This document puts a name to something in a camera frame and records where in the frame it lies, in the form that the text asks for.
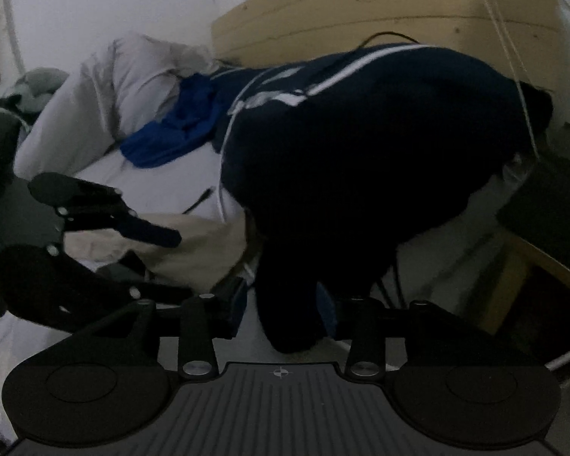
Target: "beige fabric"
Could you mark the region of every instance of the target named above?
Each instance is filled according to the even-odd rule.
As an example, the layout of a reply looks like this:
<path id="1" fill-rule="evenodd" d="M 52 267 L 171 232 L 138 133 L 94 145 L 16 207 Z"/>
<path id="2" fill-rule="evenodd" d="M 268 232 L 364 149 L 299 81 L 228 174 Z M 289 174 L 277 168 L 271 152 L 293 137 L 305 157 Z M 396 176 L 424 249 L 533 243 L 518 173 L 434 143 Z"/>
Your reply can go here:
<path id="1" fill-rule="evenodd" d="M 113 262 L 133 250 L 150 271 L 205 293 L 228 274 L 247 246 L 244 215 L 228 224 L 187 214 L 140 217 L 178 230 L 182 243 L 165 249 L 129 240 L 115 230 L 78 231 L 66 233 L 65 252 L 74 259 Z"/>

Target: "wooden board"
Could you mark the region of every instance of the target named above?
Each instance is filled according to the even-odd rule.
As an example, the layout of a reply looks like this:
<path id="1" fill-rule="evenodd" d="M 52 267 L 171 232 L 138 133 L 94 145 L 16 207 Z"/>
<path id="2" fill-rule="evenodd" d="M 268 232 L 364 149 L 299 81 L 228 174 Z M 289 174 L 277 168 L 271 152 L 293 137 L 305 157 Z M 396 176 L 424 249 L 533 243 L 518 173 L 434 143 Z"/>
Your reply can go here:
<path id="1" fill-rule="evenodd" d="M 498 2 L 532 82 L 556 89 L 556 0 Z M 218 57 L 261 67 L 347 51 L 383 31 L 462 51 L 511 75 L 483 0 L 248 0 L 214 22 L 213 38 Z"/>

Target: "blue fabric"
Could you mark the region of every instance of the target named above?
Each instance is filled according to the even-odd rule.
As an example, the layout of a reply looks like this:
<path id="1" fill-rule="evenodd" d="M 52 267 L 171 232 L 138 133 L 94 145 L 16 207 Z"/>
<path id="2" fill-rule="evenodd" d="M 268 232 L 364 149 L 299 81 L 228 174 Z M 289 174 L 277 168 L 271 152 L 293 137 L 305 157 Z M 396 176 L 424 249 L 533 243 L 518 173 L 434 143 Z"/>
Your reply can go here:
<path id="1" fill-rule="evenodd" d="M 128 136 L 120 151 L 137 168 L 167 164 L 207 142 L 226 108 L 209 77 L 192 75 L 181 81 L 177 103 L 166 117 Z"/>

